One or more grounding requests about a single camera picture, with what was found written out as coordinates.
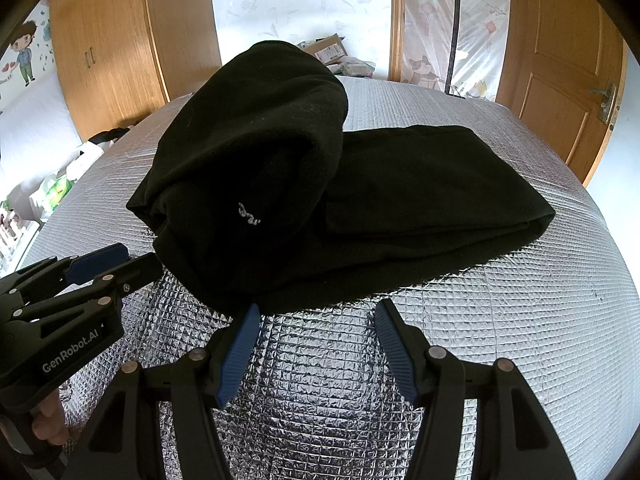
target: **silver foil mat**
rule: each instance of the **silver foil mat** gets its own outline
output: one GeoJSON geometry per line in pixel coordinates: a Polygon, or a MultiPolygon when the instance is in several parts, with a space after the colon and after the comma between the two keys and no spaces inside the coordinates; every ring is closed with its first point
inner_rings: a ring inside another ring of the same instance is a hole
{"type": "MultiPolygon", "coordinates": [[[[408,323],[459,358],[513,359],[552,421],[580,480],[601,480],[640,422],[640,302],[605,221],[555,153],[500,105],[406,84],[342,78],[346,130],[462,124],[556,209],[540,240],[455,275],[391,294],[408,323]]],[[[132,129],[63,200],[26,264],[153,235],[125,204],[188,96],[132,129]]],[[[238,480],[402,479],[422,413],[394,386],[372,323],[376,298],[265,317],[238,396],[214,412],[238,480]]],[[[77,438],[118,366],[170,362],[228,319],[169,273],[126,298],[126,336],[63,385],[77,438]]],[[[172,411],[161,406],[167,478],[180,478],[172,411]]],[[[469,478],[475,404],[468,402],[456,478],[469,478]]]]}

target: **blue shirt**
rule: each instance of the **blue shirt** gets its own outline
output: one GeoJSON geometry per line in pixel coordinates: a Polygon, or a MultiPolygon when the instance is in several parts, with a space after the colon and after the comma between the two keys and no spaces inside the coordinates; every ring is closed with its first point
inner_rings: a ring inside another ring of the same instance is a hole
{"type": "Polygon", "coordinates": [[[31,64],[31,49],[29,47],[22,49],[18,53],[17,61],[20,63],[20,66],[27,66],[28,64],[31,64]]]}

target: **door latch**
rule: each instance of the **door latch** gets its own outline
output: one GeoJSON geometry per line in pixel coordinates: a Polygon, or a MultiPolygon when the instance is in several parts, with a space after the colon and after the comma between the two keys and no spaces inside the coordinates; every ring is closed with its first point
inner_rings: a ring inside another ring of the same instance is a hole
{"type": "Polygon", "coordinates": [[[589,88],[589,92],[592,94],[602,95],[602,102],[600,103],[600,113],[598,118],[606,124],[609,124],[611,115],[613,114],[613,105],[616,102],[618,96],[618,87],[613,83],[609,83],[609,88],[601,90],[599,88],[589,88]]]}

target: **folded black garment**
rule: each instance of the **folded black garment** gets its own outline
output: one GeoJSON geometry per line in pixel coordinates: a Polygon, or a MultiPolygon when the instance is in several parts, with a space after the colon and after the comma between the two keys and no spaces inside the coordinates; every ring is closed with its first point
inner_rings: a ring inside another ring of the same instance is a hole
{"type": "Polygon", "coordinates": [[[342,134],[345,114],[344,89],[313,57],[255,45],[180,111],[127,207],[165,266],[229,315],[250,301],[290,312],[420,283],[522,247],[551,222],[549,204],[468,128],[342,134]]]}

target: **blue gripper pad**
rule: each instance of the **blue gripper pad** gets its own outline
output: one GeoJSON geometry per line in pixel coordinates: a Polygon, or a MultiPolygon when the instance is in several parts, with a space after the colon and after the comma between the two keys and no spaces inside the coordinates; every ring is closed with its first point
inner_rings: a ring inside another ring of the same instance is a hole
{"type": "Polygon", "coordinates": [[[122,265],[129,259],[129,250],[123,244],[113,244],[71,261],[65,273],[67,285],[82,285],[98,274],[122,265]]]}
{"type": "Polygon", "coordinates": [[[415,367],[409,352],[402,342],[384,301],[376,305],[373,316],[378,340],[385,351],[389,367],[394,375],[400,394],[413,406],[418,403],[418,387],[415,384],[415,367]]]}
{"type": "Polygon", "coordinates": [[[242,325],[226,352],[220,370],[220,387],[218,389],[218,403],[222,408],[229,399],[236,396],[244,370],[249,363],[249,357],[254,350],[255,341],[260,332],[260,310],[254,303],[244,316],[242,325]]]}

